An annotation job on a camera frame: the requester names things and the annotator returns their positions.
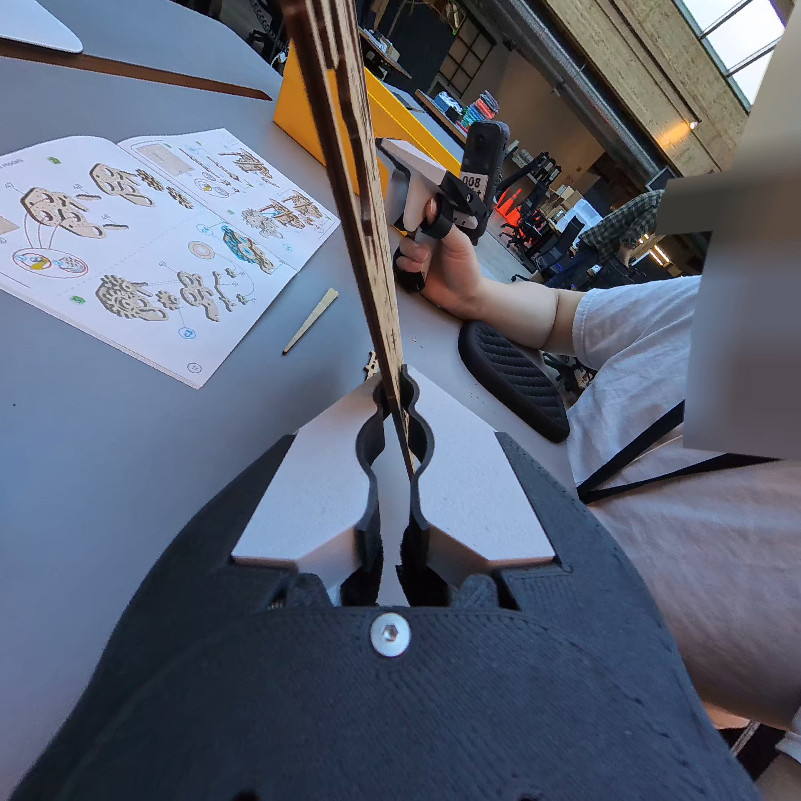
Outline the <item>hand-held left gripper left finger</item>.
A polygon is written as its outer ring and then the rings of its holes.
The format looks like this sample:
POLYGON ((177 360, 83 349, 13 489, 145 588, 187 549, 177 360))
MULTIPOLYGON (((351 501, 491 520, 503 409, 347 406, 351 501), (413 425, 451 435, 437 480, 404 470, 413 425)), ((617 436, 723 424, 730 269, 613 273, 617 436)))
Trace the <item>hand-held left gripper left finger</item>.
POLYGON ((378 383, 366 380, 299 429, 232 551, 235 562, 315 574, 329 593, 357 570, 369 481, 356 437, 378 412, 378 383))

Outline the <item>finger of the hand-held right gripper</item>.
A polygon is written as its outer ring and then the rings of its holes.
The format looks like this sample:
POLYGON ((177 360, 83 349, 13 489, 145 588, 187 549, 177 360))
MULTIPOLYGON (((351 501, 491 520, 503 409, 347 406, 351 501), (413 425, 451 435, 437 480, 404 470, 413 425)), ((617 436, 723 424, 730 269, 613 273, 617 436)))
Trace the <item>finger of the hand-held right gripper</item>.
POLYGON ((388 173, 385 191, 392 183, 407 182, 413 173, 420 173, 434 186, 459 186, 458 191, 465 190, 458 176, 404 139, 377 139, 377 156, 388 173))

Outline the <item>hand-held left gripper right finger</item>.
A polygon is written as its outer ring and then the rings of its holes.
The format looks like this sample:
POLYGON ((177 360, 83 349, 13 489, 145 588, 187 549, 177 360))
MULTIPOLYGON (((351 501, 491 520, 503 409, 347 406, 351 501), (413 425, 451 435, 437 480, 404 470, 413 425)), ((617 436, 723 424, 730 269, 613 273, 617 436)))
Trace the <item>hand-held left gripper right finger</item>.
POLYGON ((433 432, 433 456, 418 481, 428 566, 460 586, 471 574, 552 562, 554 549, 494 429, 409 372, 420 390, 415 410, 433 432))

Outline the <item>wooden puzzle part sheet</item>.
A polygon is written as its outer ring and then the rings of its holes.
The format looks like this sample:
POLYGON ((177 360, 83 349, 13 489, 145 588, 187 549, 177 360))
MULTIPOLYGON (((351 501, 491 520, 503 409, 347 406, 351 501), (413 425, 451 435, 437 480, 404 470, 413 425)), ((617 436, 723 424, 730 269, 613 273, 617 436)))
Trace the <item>wooden puzzle part sheet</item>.
POLYGON ((297 52, 327 175, 409 476, 404 364, 388 225, 376 160, 364 64, 350 2, 282 1, 297 52))

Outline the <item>person's right forearm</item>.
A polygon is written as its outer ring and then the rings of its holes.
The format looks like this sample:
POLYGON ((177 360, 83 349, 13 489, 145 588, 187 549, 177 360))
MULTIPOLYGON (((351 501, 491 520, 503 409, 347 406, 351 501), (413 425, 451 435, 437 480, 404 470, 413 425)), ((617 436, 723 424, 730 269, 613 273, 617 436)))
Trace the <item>person's right forearm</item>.
POLYGON ((584 296, 533 282, 503 284, 482 277, 474 317, 519 345, 575 355, 574 318, 584 296))

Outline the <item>grey desk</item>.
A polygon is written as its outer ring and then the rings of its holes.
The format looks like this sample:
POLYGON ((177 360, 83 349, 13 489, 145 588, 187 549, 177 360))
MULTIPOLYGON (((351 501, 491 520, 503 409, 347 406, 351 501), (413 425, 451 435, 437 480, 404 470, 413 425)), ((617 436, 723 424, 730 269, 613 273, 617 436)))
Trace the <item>grey desk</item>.
MULTIPOLYGON (((224 127, 334 209, 273 103, 2 59, 2 154, 224 127)), ((459 322, 398 296, 406 361, 573 489, 547 442, 477 385, 459 322)), ((2 293, 2 799, 75 706, 146 573, 275 441, 351 392, 372 342, 340 231, 200 390, 2 293), (338 300, 281 355, 325 291, 338 300)))
POLYGON ((38 3, 80 38, 83 52, 2 40, 4 57, 263 100, 279 93, 281 77, 235 33, 173 2, 38 3))

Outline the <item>person's right hand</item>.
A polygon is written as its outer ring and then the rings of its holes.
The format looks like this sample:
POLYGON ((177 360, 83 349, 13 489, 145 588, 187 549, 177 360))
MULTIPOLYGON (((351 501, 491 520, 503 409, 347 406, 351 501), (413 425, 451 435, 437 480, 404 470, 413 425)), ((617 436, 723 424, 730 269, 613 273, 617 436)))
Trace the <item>person's right hand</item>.
POLYGON ((430 303, 463 320, 478 319, 485 277, 468 236, 456 226, 440 240, 400 239, 398 268, 420 272, 425 286, 419 291, 430 303))

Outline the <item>yellow plastic bin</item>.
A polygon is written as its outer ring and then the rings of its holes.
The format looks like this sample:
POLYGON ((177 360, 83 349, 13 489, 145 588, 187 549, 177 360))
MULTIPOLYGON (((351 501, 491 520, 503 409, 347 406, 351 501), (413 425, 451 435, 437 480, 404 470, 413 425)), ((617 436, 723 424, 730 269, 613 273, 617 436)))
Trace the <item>yellow plastic bin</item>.
MULTIPOLYGON (((339 108, 334 71, 330 70, 327 73, 327 81, 335 104, 336 125, 344 147, 349 180, 353 192, 357 195, 359 193, 357 170, 348 130, 339 108)), ((461 158, 453 156, 369 71, 365 71, 365 82, 375 138, 403 139, 415 145, 419 151, 424 152, 454 175, 459 175, 461 158)), ((325 164, 325 154, 317 134, 294 40, 291 41, 289 48, 283 82, 275 106, 274 122, 316 160, 325 164)))

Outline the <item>group of black office chairs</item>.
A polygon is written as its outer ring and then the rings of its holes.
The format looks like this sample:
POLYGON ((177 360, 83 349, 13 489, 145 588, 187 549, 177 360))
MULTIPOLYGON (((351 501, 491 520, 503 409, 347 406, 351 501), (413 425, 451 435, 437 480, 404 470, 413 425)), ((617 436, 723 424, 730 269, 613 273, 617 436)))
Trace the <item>group of black office chairs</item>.
POLYGON ((508 235, 507 249, 516 249, 520 254, 533 257, 553 247, 561 233, 546 218, 540 209, 511 209, 501 234, 508 235))

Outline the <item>stack of colourful fabric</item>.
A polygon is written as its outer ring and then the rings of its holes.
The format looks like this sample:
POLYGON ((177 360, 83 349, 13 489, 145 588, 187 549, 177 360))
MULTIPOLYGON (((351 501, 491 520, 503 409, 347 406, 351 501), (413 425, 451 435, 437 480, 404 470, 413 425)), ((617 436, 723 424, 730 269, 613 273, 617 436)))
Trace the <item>stack of colourful fabric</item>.
POLYGON ((463 131, 467 131, 475 122, 493 120, 499 111, 497 101, 487 91, 483 91, 475 101, 467 106, 461 105, 446 91, 436 95, 433 101, 446 114, 446 117, 463 131))

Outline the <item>thin wooden stick tool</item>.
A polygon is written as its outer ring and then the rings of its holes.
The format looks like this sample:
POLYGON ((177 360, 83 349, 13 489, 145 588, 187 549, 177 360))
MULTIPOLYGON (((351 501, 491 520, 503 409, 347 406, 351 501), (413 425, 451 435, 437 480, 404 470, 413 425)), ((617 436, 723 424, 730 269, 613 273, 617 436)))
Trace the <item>thin wooden stick tool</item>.
POLYGON ((308 314, 305 321, 299 329, 292 335, 287 345, 282 351, 282 355, 287 355, 289 351, 295 346, 298 340, 306 334, 308 329, 315 324, 315 322, 324 314, 324 312, 331 306, 337 299, 338 292, 334 288, 329 288, 325 295, 316 304, 315 308, 308 314))

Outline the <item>puzzle instruction booklet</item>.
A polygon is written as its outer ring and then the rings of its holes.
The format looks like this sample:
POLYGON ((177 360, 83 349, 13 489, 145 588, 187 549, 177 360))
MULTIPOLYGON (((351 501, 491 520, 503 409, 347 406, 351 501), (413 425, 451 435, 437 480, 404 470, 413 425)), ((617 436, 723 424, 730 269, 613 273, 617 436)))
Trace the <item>puzzle instruction booklet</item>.
POLYGON ((340 222, 225 129, 1 158, 2 290, 202 387, 340 222))

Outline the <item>skylight window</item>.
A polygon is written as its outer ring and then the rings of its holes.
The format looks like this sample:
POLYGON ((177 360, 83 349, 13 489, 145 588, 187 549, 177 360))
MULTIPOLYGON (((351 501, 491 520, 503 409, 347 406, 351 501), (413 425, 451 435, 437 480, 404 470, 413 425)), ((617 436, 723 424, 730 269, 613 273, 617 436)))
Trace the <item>skylight window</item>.
POLYGON ((746 109, 756 99, 785 25, 769 1, 676 1, 675 5, 746 109))

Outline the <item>white document stand with page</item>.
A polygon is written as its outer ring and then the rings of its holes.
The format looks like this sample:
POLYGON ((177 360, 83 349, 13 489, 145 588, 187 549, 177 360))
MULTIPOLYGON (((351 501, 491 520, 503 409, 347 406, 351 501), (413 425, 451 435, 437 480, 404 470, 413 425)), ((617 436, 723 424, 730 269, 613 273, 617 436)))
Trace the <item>white document stand with page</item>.
POLYGON ((36 1, 1 1, 1 39, 68 54, 83 52, 80 38, 36 1))

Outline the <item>metal ventilation duct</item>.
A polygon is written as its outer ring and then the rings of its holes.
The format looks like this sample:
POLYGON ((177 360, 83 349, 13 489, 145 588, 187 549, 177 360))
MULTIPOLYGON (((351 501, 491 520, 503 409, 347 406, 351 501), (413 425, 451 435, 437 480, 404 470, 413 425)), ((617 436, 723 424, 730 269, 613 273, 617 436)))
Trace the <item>metal ventilation duct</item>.
POLYGON ((640 184, 666 166, 635 117, 592 65, 556 25, 544 2, 487 2, 498 26, 516 48, 571 105, 604 150, 640 184))

